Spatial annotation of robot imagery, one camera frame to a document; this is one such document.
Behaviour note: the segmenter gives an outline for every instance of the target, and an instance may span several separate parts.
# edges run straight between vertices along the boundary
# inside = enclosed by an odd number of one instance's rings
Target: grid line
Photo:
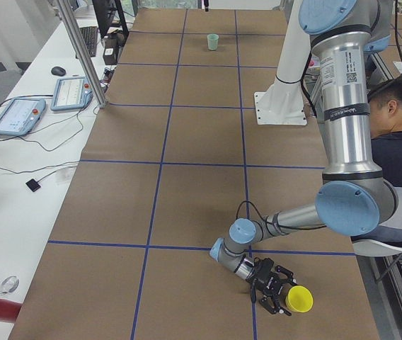
[[[62,241],[49,239],[48,244],[63,244],[67,246],[88,246],[88,247],[111,247],[111,248],[136,248],[136,249],[163,249],[163,250],[184,250],[184,251],[210,251],[208,247],[202,246],[165,246],[160,244],[123,244],[107,242],[80,242]],[[295,254],[295,255],[319,255],[319,256],[355,256],[353,252],[340,251],[303,251],[303,250],[274,250],[274,249],[254,249],[253,252],[259,254]]]
[[[140,34],[182,34],[182,33],[177,33],[177,32],[145,32],[143,30],[131,30],[131,33],[140,33]],[[211,32],[191,32],[191,33],[184,33],[185,35],[207,35],[210,34]],[[272,34],[272,33],[218,33],[218,35],[259,35],[259,36],[268,36],[268,37],[284,37],[285,34]]]
[[[245,186],[245,200],[249,201],[248,197],[248,175],[246,169],[246,141],[245,141],[245,124],[243,121],[243,102],[242,102],[242,83],[241,83],[241,57],[239,52],[239,35],[237,30],[237,11],[234,10],[234,24],[236,28],[236,51],[237,51],[237,74],[239,79],[239,105],[241,107],[241,134],[242,134],[242,152],[243,152],[243,179]],[[246,204],[246,217],[250,218],[250,207]],[[251,246],[248,248],[248,254],[253,257]],[[256,308],[255,304],[251,304],[251,324],[253,326],[253,340],[258,340],[258,325],[256,324]]]
[[[127,161],[119,159],[80,159],[80,162],[85,163],[118,163],[118,164],[143,164],[143,165],[168,165],[168,166],[225,166],[241,168],[270,168],[270,169],[305,169],[305,170],[323,170],[324,166],[297,166],[297,165],[259,165],[259,164],[215,164],[215,163],[183,163],[169,161]]]
[[[152,62],[118,62],[118,65],[132,65],[132,66],[178,66],[177,64],[158,64]],[[202,64],[179,64],[179,66],[184,67],[233,67],[236,68],[237,65],[202,65]],[[240,68],[246,69],[277,69],[277,66],[245,66],[242,65]]]
[[[214,108],[218,109],[234,109],[239,110],[241,107],[238,106],[202,106],[202,105],[149,105],[149,104],[118,104],[118,103],[110,103],[111,106],[124,106],[124,107],[138,107],[138,108]],[[254,108],[244,107],[244,110],[254,110]]]
[[[142,295],[142,291],[143,291],[144,275],[146,273],[147,257],[149,255],[149,247],[148,246],[149,246],[149,244],[151,242],[152,230],[153,230],[153,226],[154,226],[154,217],[155,217],[155,211],[156,211],[156,206],[157,206],[157,198],[159,196],[161,172],[162,172],[162,169],[163,169],[163,160],[165,158],[166,141],[167,141],[167,138],[168,138],[168,131],[169,131],[169,126],[170,126],[170,122],[171,122],[171,111],[173,110],[174,94],[176,92],[176,84],[177,84],[177,80],[178,80],[178,70],[179,70],[180,55],[181,55],[181,52],[182,52],[182,46],[183,46],[183,40],[184,40],[185,24],[187,23],[187,13],[188,13],[188,10],[185,10],[183,30],[182,30],[182,35],[180,37],[178,65],[176,66],[176,74],[174,76],[173,93],[171,94],[171,103],[170,103],[170,108],[169,108],[169,111],[168,111],[168,120],[167,120],[167,123],[166,123],[165,137],[164,137],[164,140],[163,140],[163,147],[162,147],[162,151],[161,151],[159,175],[157,176],[157,185],[156,185],[156,191],[155,191],[155,194],[154,194],[154,202],[153,202],[153,205],[152,205],[151,220],[149,222],[149,231],[148,231],[148,236],[147,236],[147,244],[146,244],[147,247],[146,247],[145,252],[144,252],[142,274],[141,274],[141,277],[140,277],[140,280],[139,280],[139,289],[138,289],[138,294],[137,294],[137,304],[135,305],[135,314],[134,314],[134,319],[133,319],[132,332],[130,334],[130,340],[134,340],[135,332],[137,330],[139,306],[140,306],[141,295]]]

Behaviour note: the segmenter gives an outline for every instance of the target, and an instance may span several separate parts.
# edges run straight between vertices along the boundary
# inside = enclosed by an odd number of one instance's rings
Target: white desk
[[[96,26],[96,21],[83,19],[79,20],[79,25]],[[102,54],[103,47],[99,43],[97,56],[91,58],[99,78],[105,68]],[[62,23],[22,76],[9,98],[53,94],[58,79],[50,73],[53,66],[65,68],[67,76],[84,74]],[[20,139],[0,142],[0,167],[25,171],[78,161],[96,119],[93,113],[96,106],[94,98],[90,106],[79,115],[84,125],[83,130],[53,152],[46,152],[39,145]],[[35,130],[68,118],[75,112],[53,113],[50,110],[50,100],[47,100],[47,110]],[[26,139],[37,140],[51,149],[73,135],[80,127],[77,119],[72,118],[29,135]],[[3,298],[23,302],[70,184],[70,180],[61,183],[57,175],[53,174],[42,181],[41,189],[33,193],[25,182],[31,178],[41,179],[54,170],[47,169],[32,174],[9,174],[0,170],[0,283],[12,275],[20,280],[17,290]],[[8,338],[12,326],[0,322],[0,340]]]

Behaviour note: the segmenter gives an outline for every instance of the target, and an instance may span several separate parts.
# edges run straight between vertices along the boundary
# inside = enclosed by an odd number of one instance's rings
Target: dark hair
[[[380,106],[392,99],[402,103],[402,76],[380,83],[368,93],[368,101],[375,100]]]

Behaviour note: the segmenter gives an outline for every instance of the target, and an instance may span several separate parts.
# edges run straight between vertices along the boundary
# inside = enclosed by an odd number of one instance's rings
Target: wire
[[[99,105],[97,105],[95,108],[93,108],[93,114],[97,115],[99,113],[100,109],[101,109],[101,107]]]
[[[84,125],[83,125],[83,123],[81,122],[80,117],[79,117],[80,112],[83,111],[83,110],[84,110],[84,108],[81,108],[81,109],[79,110],[79,112],[77,112],[76,115],[75,115],[75,116],[76,116],[76,119],[78,120],[78,122],[79,122],[80,125],[81,125],[81,128],[80,128],[77,132],[75,132],[71,137],[66,138],[64,141],[62,141],[61,143],[59,143],[56,147],[54,147],[54,148],[52,148],[52,149],[47,149],[46,147],[44,147],[44,146],[43,146],[40,142],[38,142],[37,140],[26,140],[25,138],[23,138],[23,137],[21,137],[21,136],[18,136],[18,138],[19,138],[20,140],[23,140],[24,142],[35,143],[35,144],[39,145],[39,146],[40,146],[44,151],[46,151],[46,152],[55,151],[56,149],[58,149],[59,147],[61,147],[65,142],[70,141],[72,138],[74,138],[75,136],[77,136],[81,131],[83,131]]]
[[[8,98],[8,99],[6,99],[6,100],[4,100],[1,104],[0,104],[0,106],[2,106],[3,104],[5,104],[5,102],[7,102],[7,101],[12,101],[13,99],[15,99],[15,98],[27,98],[27,97],[53,97],[53,95],[52,94],[31,94],[31,95],[29,95],[29,96],[15,96],[15,97],[12,97],[12,98]]]
[[[57,145],[56,147],[54,147],[53,149],[47,149],[46,147],[44,147],[44,146],[43,146],[40,142],[38,142],[37,140],[26,140],[26,139],[23,138],[22,136],[13,136],[13,137],[8,137],[8,138],[0,139],[0,142],[5,142],[5,141],[7,141],[7,140],[13,140],[13,139],[20,139],[20,140],[23,140],[24,142],[36,143],[36,144],[38,144],[40,147],[42,147],[42,149],[43,149],[44,151],[46,151],[46,152],[55,151],[56,149],[58,149],[59,147],[61,147],[65,142],[68,142],[69,140],[71,140],[72,138],[74,138],[77,134],[79,134],[81,131],[83,131],[84,125],[83,125],[83,123],[80,121],[80,118],[79,118],[79,114],[80,114],[80,112],[83,111],[83,110],[84,110],[84,108],[81,108],[77,113],[75,113],[74,115],[72,115],[72,116],[70,116],[70,117],[68,117],[68,118],[65,118],[65,119],[63,119],[63,120],[61,120],[61,121],[59,121],[59,122],[55,122],[55,123],[49,124],[49,125],[47,125],[47,126],[41,128],[41,129],[39,129],[39,130],[36,130],[36,131],[33,131],[33,132],[29,132],[29,133],[27,134],[27,135],[32,135],[33,133],[37,133],[37,132],[40,132],[40,131],[42,131],[42,130],[44,130],[44,129],[47,129],[47,128],[49,128],[50,126],[63,123],[63,122],[65,122],[65,121],[69,120],[69,119],[72,119],[73,117],[76,117],[77,120],[78,120],[78,122],[79,122],[80,125],[81,125],[80,130],[76,131],[72,136],[70,136],[69,138],[65,139],[63,142],[61,142],[60,144],[58,144],[58,145]]]
[[[301,79],[300,79],[300,86],[301,86],[301,91],[305,95],[306,99],[308,99],[308,103],[311,106],[311,109],[313,111],[314,117],[317,117],[316,107],[314,106],[313,102],[311,101],[311,95],[306,90],[306,87],[305,87],[305,84],[304,84],[305,74],[306,74],[306,71],[308,70],[309,63],[311,61],[311,57],[312,57],[312,54],[309,53],[308,60],[306,61],[305,68],[304,68],[303,74],[302,74]]]
[[[239,212],[240,209],[242,208],[242,205],[248,203],[249,205],[251,205],[253,207],[253,209],[256,211],[256,213],[258,214],[259,218],[266,224],[266,225],[271,225],[273,227],[277,227],[277,228],[285,228],[285,229],[289,229],[289,230],[317,230],[317,229],[322,229],[325,228],[325,225],[319,225],[319,226],[315,226],[315,227],[308,227],[308,228],[297,228],[297,227],[289,227],[286,225],[280,225],[278,224],[278,222],[276,223],[276,225],[274,225],[271,222],[268,222],[259,212],[258,208],[256,207],[256,205],[251,202],[250,200],[243,200],[239,206],[237,207],[237,211],[236,211],[236,220],[239,218]]]
[[[78,162],[79,162],[79,161],[66,161],[66,162],[61,163],[61,164],[47,165],[47,166],[44,166],[44,167],[39,168],[39,169],[35,169],[35,170],[24,170],[24,171],[14,171],[14,170],[2,168],[2,167],[0,166],[0,170],[4,170],[4,171],[7,171],[7,172],[10,172],[11,174],[14,174],[14,175],[19,175],[19,174],[31,174],[31,173],[33,173],[33,172],[37,172],[37,171],[41,171],[41,170],[46,170],[46,169],[52,169],[52,168],[56,168],[56,167],[58,167],[58,166],[63,166],[63,165],[73,164],[73,163],[78,163]]]
[[[135,16],[133,16],[132,14],[130,14],[130,13],[128,13],[128,12],[126,12],[126,11],[123,11],[125,14],[127,14],[128,16],[131,16],[131,17],[135,17]]]
[[[396,40],[396,48],[398,49],[399,59],[402,62],[402,50],[401,46],[399,45],[398,37],[398,0],[394,0],[394,38]]]
[[[39,182],[43,181],[44,179],[46,179],[47,177],[50,177],[51,175],[57,173],[57,172],[60,171],[60,170],[63,170],[63,169],[72,169],[72,168],[76,168],[76,165],[73,165],[73,166],[66,166],[65,168],[61,168],[61,169],[52,171],[52,172],[50,172],[49,174],[43,176],[41,179],[37,180],[36,182],[39,183]]]

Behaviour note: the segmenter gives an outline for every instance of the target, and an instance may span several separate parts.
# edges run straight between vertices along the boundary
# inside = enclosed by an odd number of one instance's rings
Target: keyboard
[[[88,48],[89,56],[95,57],[97,51],[97,27],[87,26],[80,27],[81,36],[85,40],[86,47]]]

